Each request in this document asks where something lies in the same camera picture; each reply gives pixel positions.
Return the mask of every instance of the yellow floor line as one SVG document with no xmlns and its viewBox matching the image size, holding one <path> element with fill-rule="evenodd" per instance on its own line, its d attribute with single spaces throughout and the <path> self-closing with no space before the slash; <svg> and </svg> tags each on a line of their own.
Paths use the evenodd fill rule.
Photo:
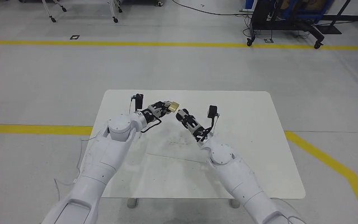
<svg viewBox="0 0 358 224">
<path fill-rule="evenodd" d="M 91 126 L 59 126 L 59 125 L 16 125 L 0 124 L 0 134 L 63 134 L 63 135 L 91 135 Z M 337 162 L 326 153 L 306 142 L 296 134 L 286 131 L 286 138 L 298 147 L 344 176 L 351 185 L 358 198 L 358 176 L 343 164 Z"/>
<path fill-rule="evenodd" d="M 351 185 L 351 188 L 353 192 L 355 193 L 356 197 L 358 198 L 358 176 L 350 170 L 348 167 L 344 166 L 343 164 L 339 163 L 338 161 L 334 160 L 332 157 L 327 155 L 326 153 L 322 152 L 318 148 L 314 147 L 310 143 L 306 142 L 293 132 L 286 131 L 286 138 L 295 143 L 298 147 L 302 148 L 303 150 L 310 153 L 312 156 L 344 176 L 349 184 Z"/>
<path fill-rule="evenodd" d="M 91 126 L 0 124 L 0 134 L 68 134 L 89 136 L 91 132 Z"/>
<path fill-rule="evenodd" d="M 115 42 L 115 41 L 28 41 L 0 40 L 0 45 L 60 45 L 60 46 L 171 46 L 194 48 L 249 48 L 246 43 L 186 43 L 186 42 Z M 313 45 L 253 44 L 250 48 L 314 49 Z M 358 46 L 321 46 L 322 50 L 358 50 Z"/>
</svg>

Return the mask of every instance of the cart wheel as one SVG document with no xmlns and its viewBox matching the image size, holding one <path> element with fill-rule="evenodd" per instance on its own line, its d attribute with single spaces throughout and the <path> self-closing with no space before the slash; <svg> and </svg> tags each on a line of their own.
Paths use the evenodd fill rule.
<svg viewBox="0 0 358 224">
<path fill-rule="evenodd" d="M 318 49 L 318 48 L 321 47 L 321 45 L 322 45 L 322 44 L 321 44 L 319 41 L 316 41 L 316 42 L 315 42 L 315 45 L 314 45 L 314 48 L 315 48 L 315 49 Z"/>
</svg>

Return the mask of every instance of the white cable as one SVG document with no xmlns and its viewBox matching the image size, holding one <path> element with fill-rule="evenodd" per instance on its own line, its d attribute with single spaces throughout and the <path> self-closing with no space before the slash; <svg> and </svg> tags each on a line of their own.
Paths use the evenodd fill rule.
<svg viewBox="0 0 358 224">
<path fill-rule="evenodd" d="M 219 120 L 219 117 L 220 116 L 218 116 L 218 118 L 216 119 L 216 121 L 215 121 L 215 124 L 214 124 L 214 129 L 213 129 L 213 135 L 214 135 L 214 133 L 215 133 L 215 127 L 216 127 L 216 123 L 218 122 L 218 120 Z"/>
<path fill-rule="evenodd" d="M 132 100 L 130 100 L 130 104 L 129 104 L 129 113 L 130 114 L 130 107 L 132 106 Z"/>
<path fill-rule="evenodd" d="M 301 222 L 303 222 L 304 224 L 307 224 L 305 221 L 303 221 L 301 218 L 297 217 L 297 216 L 289 216 L 287 218 L 287 223 L 290 224 L 290 218 L 295 218 L 297 220 L 300 220 Z"/>
<path fill-rule="evenodd" d="M 79 174 L 81 173 L 81 170 L 79 169 L 79 163 L 80 163 L 80 161 L 81 161 L 81 155 L 82 155 L 82 151 L 83 151 L 82 143 L 83 143 L 83 142 L 88 142 L 89 140 L 92 140 L 92 139 L 96 138 L 97 136 L 98 136 L 98 134 L 97 134 L 96 136 L 92 137 L 92 138 L 89 138 L 89 139 L 81 139 L 81 138 L 79 138 L 79 140 L 81 141 L 81 151 L 80 151 L 80 153 L 79 153 L 79 158 L 78 158 L 77 165 L 76 165 L 77 177 L 73 180 L 72 183 L 70 183 L 70 184 L 64 183 L 64 182 L 62 182 L 62 181 L 60 181 L 60 180 L 54 178 L 55 186 L 56 186 L 56 190 L 57 190 L 58 201 L 60 201 L 60 199 L 61 199 L 61 197 L 60 197 L 60 189 L 59 189 L 59 187 L 58 187 L 58 183 L 60 183 L 60 184 L 62 184 L 62 185 L 65 185 L 65 186 L 71 186 L 71 185 L 73 185 L 73 184 L 77 181 L 77 179 L 78 179 L 78 177 L 79 177 Z"/>
<path fill-rule="evenodd" d="M 283 199 L 281 199 L 281 198 L 271 198 L 271 199 L 278 199 L 278 200 L 281 200 L 281 201 L 285 202 L 285 203 L 288 204 L 299 216 L 301 216 L 300 213 L 299 213 L 290 203 L 288 203 L 287 201 L 285 201 L 285 200 L 283 200 Z M 292 222 L 290 221 L 291 218 L 296 218 L 297 220 L 300 220 L 300 221 L 303 222 L 304 224 L 307 224 L 305 221 L 303 221 L 301 218 L 299 218 L 299 217 L 297 217 L 297 216 L 289 216 L 289 217 L 286 217 L 286 216 L 284 216 L 284 215 L 282 215 L 282 216 L 287 219 L 287 223 L 288 223 L 288 224 L 292 223 Z"/>
</svg>

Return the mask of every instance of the robot forearm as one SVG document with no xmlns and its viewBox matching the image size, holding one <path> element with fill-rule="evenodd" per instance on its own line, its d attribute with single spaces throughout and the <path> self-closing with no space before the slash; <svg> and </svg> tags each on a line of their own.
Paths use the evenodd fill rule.
<svg viewBox="0 0 358 224">
<path fill-rule="evenodd" d="M 83 171 L 71 192 L 50 210 L 43 224 L 94 224 L 106 185 L 118 171 L 136 132 L 174 112 L 177 103 L 157 102 L 147 109 L 110 119 L 84 157 Z"/>
<path fill-rule="evenodd" d="M 244 206 L 256 224 L 287 223 L 282 209 L 262 190 L 254 172 L 239 154 L 231 147 L 216 141 L 210 132 L 212 127 L 204 129 L 186 109 L 179 110 L 176 118 L 194 136 L 200 149 L 207 150 L 209 169 L 216 174 L 229 194 Z"/>
</svg>

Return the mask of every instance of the table leg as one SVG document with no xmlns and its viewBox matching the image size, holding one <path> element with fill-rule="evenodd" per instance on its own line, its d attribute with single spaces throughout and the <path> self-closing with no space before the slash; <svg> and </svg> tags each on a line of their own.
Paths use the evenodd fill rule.
<svg viewBox="0 0 358 224">
<path fill-rule="evenodd" d="M 229 199 L 229 204 L 232 208 L 238 208 L 240 207 L 240 202 L 238 202 L 235 199 Z"/>
<path fill-rule="evenodd" d="M 128 198 L 127 207 L 135 208 L 138 205 L 138 198 Z"/>
</svg>

